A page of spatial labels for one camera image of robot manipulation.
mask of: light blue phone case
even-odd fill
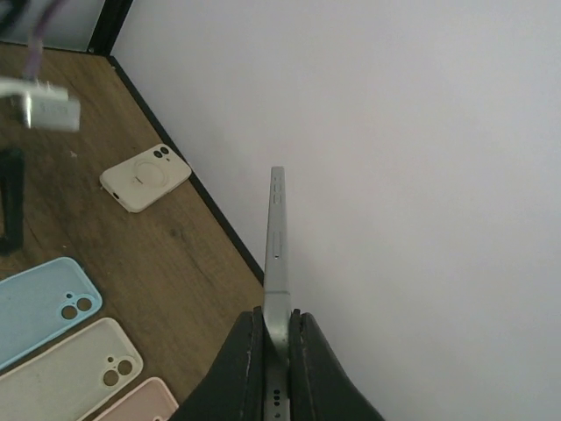
[[[0,369],[89,318],[102,302],[82,268],[68,257],[1,281]]]

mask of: gray panel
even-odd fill
[[[48,0],[32,0],[18,24],[1,40],[26,43],[32,25],[48,3]],[[45,46],[86,51],[104,3],[105,0],[68,0],[50,24]],[[2,2],[0,14],[7,9]]]

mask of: wooden surface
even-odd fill
[[[22,47],[0,45],[0,75],[18,76],[24,58]],[[262,288],[190,182],[139,214],[101,189],[106,168],[161,143],[106,59],[47,51],[40,78],[80,98],[82,128],[26,130],[2,103],[0,148],[22,148],[26,170],[25,245],[0,257],[0,279],[63,255],[78,260],[104,306],[70,333],[115,318],[145,360],[117,397],[157,375],[181,401],[238,313],[261,304]]]

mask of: white phone case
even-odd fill
[[[157,145],[103,172],[99,180],[129,212],[140,212],[191,175],[169,146]]]
[[[0,419],[81,421],[142,367],[121,326],[102,318],[0,377]]]

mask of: cream phone case with magnetic ring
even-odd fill
[[[94,421],[166,421],[177,408],[177,401],[166,384],[158,377],[152,377]]]
[[[191,175],[191,168],[169,146],[157,145],[104,171],[99,180],[129,212],[140,212]]]
[[[81,421],[142,367],[121,326],[102,318],[0,377],[0,419]]]

